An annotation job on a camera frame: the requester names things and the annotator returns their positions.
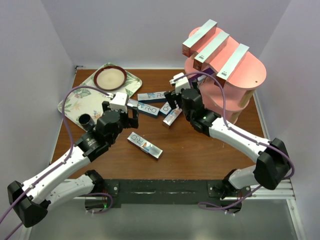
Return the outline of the purple toothpaste box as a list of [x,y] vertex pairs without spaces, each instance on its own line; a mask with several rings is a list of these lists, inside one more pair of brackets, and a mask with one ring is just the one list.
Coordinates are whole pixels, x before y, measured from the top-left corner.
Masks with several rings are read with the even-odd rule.
[[[214,75],[215,74],[214,70],[212,70],[211,68],[207,68],[203,72],[206,73],[206,74],[209,74],[209,75]],[[188,80],[189,80],[189,83],[191,84],[194,80],[196,80],[197,82],[202,82],[206,77],[207,77],[206,75],[198,73],[198,74],[189,76]]]

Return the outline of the plain silver toothpaste box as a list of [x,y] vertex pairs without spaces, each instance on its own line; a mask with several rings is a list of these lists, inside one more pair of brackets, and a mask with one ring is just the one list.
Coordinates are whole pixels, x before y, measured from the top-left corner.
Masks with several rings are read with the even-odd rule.
[[193,68],[202,71],[227,45],[229,34],[221,31],[193,60]]

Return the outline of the silver R&O box front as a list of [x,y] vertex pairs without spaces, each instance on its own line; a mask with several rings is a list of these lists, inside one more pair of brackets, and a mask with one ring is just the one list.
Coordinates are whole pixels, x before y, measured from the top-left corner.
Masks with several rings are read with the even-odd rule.
[[139,148],[141,151],[146,153],[147,155],[153,157],[155,160],[159,160],[160,157],[163,154],[163,150],[154,145],[153,143],[147,141],[140,135],[136,134],[135,132],[132,132],[128,137],[127,140],[132,145]]

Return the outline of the red 3D toothpaste box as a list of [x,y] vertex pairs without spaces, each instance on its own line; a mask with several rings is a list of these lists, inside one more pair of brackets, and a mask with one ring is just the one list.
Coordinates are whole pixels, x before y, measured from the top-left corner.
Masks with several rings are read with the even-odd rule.
[[182,54],[190,57],[215,33],[218,23],[212,19],[205,22],[194,34],[182,43]]

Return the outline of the dark red toothpaste box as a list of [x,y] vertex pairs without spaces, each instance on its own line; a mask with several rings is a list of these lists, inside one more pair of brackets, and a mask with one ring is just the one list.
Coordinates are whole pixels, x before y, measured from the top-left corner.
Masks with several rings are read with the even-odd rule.
[[225,83],[233,75],[235,70],[238,68],[240,63],[243,61],[249,47],[240,43],[226,63],[223,65],[221,70],[216,74],[216,80],[219,84],[224,87]]

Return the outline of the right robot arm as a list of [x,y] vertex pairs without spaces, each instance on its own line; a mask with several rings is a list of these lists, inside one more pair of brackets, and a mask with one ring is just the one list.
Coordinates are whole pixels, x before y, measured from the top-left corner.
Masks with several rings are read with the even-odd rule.
[[198,89],[182,89],[179,93],[167,91],[164,96],[171,107],[178,104],[194,130],[223,141],[254,162],[253,166],[234,169],[224,177],[222,189],[227,196],[233,197],[251,185],[274,190],[292,170],[283,141],[255,136],[226,121],[220,114],[205,108]]

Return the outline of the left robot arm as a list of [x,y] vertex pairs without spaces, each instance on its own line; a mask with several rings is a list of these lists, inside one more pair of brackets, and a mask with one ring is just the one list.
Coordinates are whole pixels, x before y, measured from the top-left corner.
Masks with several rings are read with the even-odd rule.
[[53,190],[77,170],[103,155],[116,142],[123,129],[138,128],[136,106],[102,102],[102,115],[93,120],[85,113],[79,117],[85,133],[73,143],[68,152],[34,177],[7,186],[10,207],[26,227],[38,224],[53,205]]

